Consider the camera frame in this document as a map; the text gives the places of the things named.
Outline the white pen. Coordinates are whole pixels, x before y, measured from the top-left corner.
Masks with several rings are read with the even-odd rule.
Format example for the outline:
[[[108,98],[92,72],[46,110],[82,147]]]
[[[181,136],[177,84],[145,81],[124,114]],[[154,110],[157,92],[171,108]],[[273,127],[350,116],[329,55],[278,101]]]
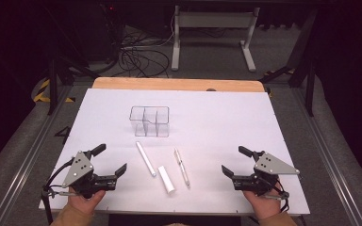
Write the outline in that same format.
[[[137,146],[137,148],[138,148],[138,150],[139,150],[139,152],[140,152],[140,154],[141,154],[141,156],[143,158],[143,161],[145,162],[145,165],[147,166],[150,174],[153,177],[156,177],[155,169],[153,168],[153,166],[152,166],[146,152],[144,151],[144,149],[143,149],[143,147],[142,147],[142,145],[141,145],[141,143],[139,141],[136,141],[136,146]]]

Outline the silver pen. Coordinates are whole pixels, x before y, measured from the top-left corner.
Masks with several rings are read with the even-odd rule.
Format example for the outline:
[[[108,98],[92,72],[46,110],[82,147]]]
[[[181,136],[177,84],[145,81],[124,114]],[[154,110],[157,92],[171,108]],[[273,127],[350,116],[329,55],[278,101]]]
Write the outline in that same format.
[[[181,155],[180,155],[180,152],[178,151],[177,148],[174,148],[174,156],[175,156],[175,159],[177,161],[177,164],[181,170],[181,173],[182,173],[182,176],[183,176],[183,180],[185,182],[185,185],[187,188],[190,188],[190,181],[189,181],[189,177],[187,175],[187,171],[186,171],[186,168],[184,166],[184,163],[183,163],[183,160],[181,158]]]

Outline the wooden table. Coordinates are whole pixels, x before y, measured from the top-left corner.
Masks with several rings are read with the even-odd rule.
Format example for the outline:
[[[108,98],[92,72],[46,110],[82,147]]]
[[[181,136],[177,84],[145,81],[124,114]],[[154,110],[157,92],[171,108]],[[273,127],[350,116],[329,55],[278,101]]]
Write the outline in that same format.
[[[258,81],[178,78],[99,77],[94,80],[92,87],[94,89],[265,91],[264,86]]]

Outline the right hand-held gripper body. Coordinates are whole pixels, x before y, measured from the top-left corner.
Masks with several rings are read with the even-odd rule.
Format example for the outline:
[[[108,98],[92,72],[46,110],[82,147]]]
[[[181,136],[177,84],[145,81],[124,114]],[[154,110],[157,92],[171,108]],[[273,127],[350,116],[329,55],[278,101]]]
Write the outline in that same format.
[[[284,188],[277,187],[280,182],[279,175],[299,175],[300,171],[265,151],[257,153],[257,157],[253,159],[255,161],[254,173],[249,176],[234,174],[232,178],[234,189],[252,191],[257,196],[264,197],[270,197],[270,192],[275,190],[276,197],[288,197],[289,193]]]

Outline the person's left hand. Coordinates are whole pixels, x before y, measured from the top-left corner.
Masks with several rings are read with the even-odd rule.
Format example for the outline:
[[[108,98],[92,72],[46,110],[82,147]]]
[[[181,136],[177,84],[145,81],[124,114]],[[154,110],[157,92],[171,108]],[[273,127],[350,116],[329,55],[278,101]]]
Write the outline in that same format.
[[[86,215],[92,215],[96,206],[101,202],[105,195],[105,190],[99,190],[89,199],[78,195],[69,196],[68,204]]]

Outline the black metal stand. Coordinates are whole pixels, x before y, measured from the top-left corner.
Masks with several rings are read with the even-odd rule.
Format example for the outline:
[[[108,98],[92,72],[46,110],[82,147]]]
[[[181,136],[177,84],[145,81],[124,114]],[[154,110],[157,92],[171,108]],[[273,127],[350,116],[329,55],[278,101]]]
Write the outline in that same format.
[[[98,78],[99,75],[89,69],[66,8],[56,4],[42,4],[41,11],[44,13],[41,39],[44,52],[49,59],[50,108],[48,114],[51,115],[58,106],[58,80],[64,86],[70,86],[74,82],[71,68],[93,79]]]
[[[306,81],[304,107],[310,117],[313,117],[312,105],[315,85],[314,54],[309,50],[309,43],[312,40],[312,28],[315,24],[318,11],[311,9],[301,29],[300,35],[292,49],[287,64],[269,75],[264,75],[260,82],[266,84],[280,75],[294,70],[288,80],[291,88],[298,88]]]

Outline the person's right hand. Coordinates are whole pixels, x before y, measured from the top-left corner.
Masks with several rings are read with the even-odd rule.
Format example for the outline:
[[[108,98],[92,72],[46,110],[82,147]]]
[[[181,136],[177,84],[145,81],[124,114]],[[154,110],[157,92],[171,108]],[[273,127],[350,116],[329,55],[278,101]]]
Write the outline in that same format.
[[[281,212],[281,202],[278,200],[256,196],[252,191],[243,191],[243,195],[252,205],[258,220],[270,218]]]

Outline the white eraser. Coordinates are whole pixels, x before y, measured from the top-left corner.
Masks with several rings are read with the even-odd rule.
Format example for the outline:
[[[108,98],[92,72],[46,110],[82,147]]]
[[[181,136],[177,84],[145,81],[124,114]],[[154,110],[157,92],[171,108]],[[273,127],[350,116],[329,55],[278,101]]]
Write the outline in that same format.
[[[174,187],[173,182],[171,181],[170,176],[167,173],[165,167],[164,166],[159,167],[158,171],[159,171],[160,177],[162,179],[163,185],[166,189],[166,192],[168,194],[173,193],[175,191],[175,187]]]

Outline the black equipment rack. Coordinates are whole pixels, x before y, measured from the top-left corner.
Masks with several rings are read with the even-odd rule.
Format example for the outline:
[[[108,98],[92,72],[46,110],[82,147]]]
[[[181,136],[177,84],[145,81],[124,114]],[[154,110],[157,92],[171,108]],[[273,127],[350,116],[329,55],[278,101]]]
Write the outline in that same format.
[[[119,58],[122,25],[108,4],[87,5],[85,52],[90,61],[116,62]]]

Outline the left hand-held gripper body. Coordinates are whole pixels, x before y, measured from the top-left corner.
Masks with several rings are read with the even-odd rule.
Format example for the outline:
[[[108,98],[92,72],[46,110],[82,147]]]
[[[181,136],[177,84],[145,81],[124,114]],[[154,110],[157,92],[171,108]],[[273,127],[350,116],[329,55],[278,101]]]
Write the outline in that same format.
[[[115,190],[119,176],[117,174],[98,176],[94,173],[91,158],[100,151],[79,151],[70,166],[70,169],[62,183],[63,188],[71,187],[77,195],[90,199],[100,190]]]

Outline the aluminium floor rail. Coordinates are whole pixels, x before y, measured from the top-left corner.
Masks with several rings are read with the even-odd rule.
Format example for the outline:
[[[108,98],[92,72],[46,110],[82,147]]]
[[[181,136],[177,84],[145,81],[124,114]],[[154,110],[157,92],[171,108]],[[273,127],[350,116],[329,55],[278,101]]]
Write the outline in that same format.
[[[315,117],[309,115],[308,110],[305,107],[304,95],[299,89],[292,89],[291,92],[300,109],[303,111],[305,121],[310,128],[310,133],[314,136],[321,161],[330,176],[330,180],[349,218],[349,221],[352,226],[362,226],[362,213],[354,198],[353,191],[348,185],[341,169],[337,166],[337,161],[333,157],[331,149],[326,143],[324,135],[318,126]]]
[[[58,105],[51,115],[49,105],[37,104],[0,153],[0,226],[23,190],[42,146],[72,86],[58,89]]]

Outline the clear plastic pen organizer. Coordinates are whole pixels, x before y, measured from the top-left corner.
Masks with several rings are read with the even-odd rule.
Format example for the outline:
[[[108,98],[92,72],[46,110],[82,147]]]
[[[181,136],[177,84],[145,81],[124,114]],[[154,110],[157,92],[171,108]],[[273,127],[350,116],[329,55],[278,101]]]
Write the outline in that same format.
[[[170,109],[167,106],[134,105],[129,120],[136,137],[167,137],[170,134]]]

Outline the white metal stand frame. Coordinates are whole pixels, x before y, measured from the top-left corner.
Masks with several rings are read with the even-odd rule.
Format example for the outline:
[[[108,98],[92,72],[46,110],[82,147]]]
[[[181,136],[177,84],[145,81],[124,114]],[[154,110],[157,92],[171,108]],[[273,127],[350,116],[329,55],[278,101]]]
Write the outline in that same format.
[[[173,71],[179,69],[180,60],[180,29],[181,28],[246,28],[247,36],[239,42],[250,72],[256,71],[256,66],[250,51],[250,43],[255,31],[255,24],[260,8],[248,12],[190,12],[181,11],[179,6],[174,7],[173,15]]]

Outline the yellow black hazard tape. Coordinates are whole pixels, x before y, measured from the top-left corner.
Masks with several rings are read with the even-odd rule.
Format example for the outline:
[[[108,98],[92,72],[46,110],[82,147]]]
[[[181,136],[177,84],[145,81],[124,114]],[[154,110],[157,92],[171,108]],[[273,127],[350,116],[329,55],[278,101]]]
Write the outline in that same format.
[[[44,93],[47,91],[47,88],[49,86],[50,83],[50,79],[46,78],[42,83],[41,86],[39,88],[39,90],[37,91],[35,97],[33,98],[34,102],[44,102],[44,103],[49,103],[50,102],[50,98],[46,97],[44,95]]]

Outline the white paper mat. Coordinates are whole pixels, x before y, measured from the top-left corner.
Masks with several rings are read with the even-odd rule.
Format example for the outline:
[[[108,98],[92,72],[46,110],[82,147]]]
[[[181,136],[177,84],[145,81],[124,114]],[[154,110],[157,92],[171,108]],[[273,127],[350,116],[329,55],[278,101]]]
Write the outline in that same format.
[[[129,120],[131,107],[167,106],[167,137],[136,137]],[[136,146],[139,141],[156,177]],[[106,194],[98,210],[108,213],[229,215],[252,213],[252,206],[222,173],[226,166],[237,175],[254,171],[254,160],[239,146],[266,151],[290,162],[286,142],[269,96],[265,92],[88,89],[57,164],[79,151],[106,144],[91,162],[98,175],[109,175],[123,164],[125,174]],[[180,152],[190,188],[174,156]],[[164,166],[175,187],[166,192],[158,168]]]

